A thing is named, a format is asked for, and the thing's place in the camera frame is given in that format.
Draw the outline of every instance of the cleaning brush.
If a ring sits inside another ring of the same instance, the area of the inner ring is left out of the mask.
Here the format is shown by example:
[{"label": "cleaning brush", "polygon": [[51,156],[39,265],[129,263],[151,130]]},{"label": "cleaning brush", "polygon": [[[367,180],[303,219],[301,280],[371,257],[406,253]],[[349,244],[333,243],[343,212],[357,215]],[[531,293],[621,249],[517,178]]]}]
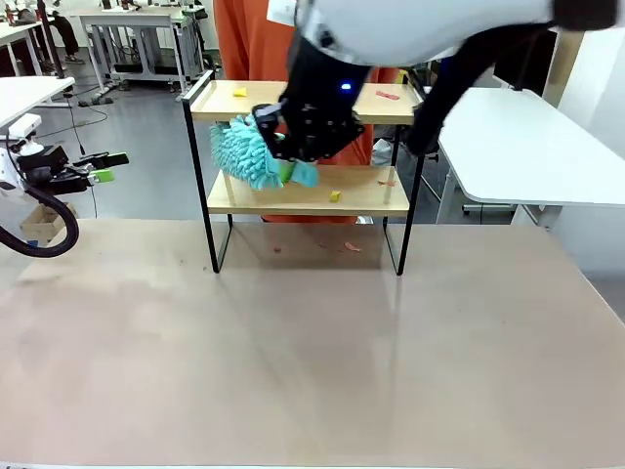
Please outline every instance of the cleaning brush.
[{"label": "cleaning brush", "polygon": [[275,159],[261,136],[252,114],[237,116],[229,124],[211,128],[213,161],[225,173],[246,182],[255,191],[281,189],[288,181],[307,187],[318,184],[314,166],[302,161],[291,163]]}]

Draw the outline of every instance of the black monitor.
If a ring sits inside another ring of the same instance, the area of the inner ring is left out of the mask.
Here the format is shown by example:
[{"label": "black monitor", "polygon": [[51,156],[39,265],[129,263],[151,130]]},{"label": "black monitor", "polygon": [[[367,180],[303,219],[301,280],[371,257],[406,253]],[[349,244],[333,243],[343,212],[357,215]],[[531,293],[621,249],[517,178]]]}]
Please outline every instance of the black monitor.
[{"label": "black monitor", "polygon": [[[558,34],[548,30],[536,37],[535,41],[524,43],[510,51],[495,65],[494,75],[513,86],[531,90],[542,96],[547,86],[549,70],[556,52]],[[523,64],[527,53],[530,52],[529,62],[522,77]]]}]

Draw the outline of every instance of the white paper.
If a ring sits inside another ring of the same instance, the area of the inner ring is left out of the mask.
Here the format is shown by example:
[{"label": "white paper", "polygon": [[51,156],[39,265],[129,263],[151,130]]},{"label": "white paper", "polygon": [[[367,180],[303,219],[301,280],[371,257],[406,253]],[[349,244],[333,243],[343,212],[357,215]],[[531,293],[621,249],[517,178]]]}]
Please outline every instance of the white paper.
[{"label": "white paper", "polygon": [[295,26],[296,0],[270,0],[267,19],[287,26]]}]

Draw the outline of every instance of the orange sweatshirt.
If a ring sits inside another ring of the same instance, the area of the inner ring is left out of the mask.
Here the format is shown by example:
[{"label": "orange sweatshirt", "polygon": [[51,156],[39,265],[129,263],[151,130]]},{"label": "orange sweatshirt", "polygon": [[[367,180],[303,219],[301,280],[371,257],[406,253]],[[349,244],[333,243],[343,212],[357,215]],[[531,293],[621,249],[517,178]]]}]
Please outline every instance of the orange sweatshirt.
[{"label": "orange sweatshirt", "polygon": [[[214,0],[215,24],[228,80],[287,81],[286,59],[293,27],[267,20],[269,0]],[[369,81],[393,83],[394,68],[375,69]],[[373,151],[373,126],[334,158],[319,164],[369,165]],[[266,216],[276,222],[353,223],[351,217]]]}]

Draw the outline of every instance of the wooden shelf board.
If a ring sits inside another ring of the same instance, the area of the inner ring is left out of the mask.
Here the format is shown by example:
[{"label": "wooden shelf board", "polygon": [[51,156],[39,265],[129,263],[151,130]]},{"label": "wooden shelf board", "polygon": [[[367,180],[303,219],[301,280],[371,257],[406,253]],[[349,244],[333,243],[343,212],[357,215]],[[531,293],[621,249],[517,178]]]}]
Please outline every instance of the wooden shelf board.
[{"label": "wooden shelf board", "polygon": [[[208,196],[214,214],[406,216],[408,199],[394,167],[319,165],[319,185],[288,183],[283,189],[253,191],[220,171]],[[393,181],[381,186],[378,181]],[[330,202],[332,191],[340,200]]]},{"label": "wooden shelf board", "polygon": [[[195,120],[229,121],[249,114],[256,105],[277,103],[285,87],[281,81],[214,80],[195,100],[191,112]],[[246,88],[247,97],[236,98],[233,92],[237,88]],[[377,96],[378,91],[399,96],[399,100]],[[354,109],[365,124],[410,125],[414,120],[413,108],[420,103],[409,85],[367,83]]]}]

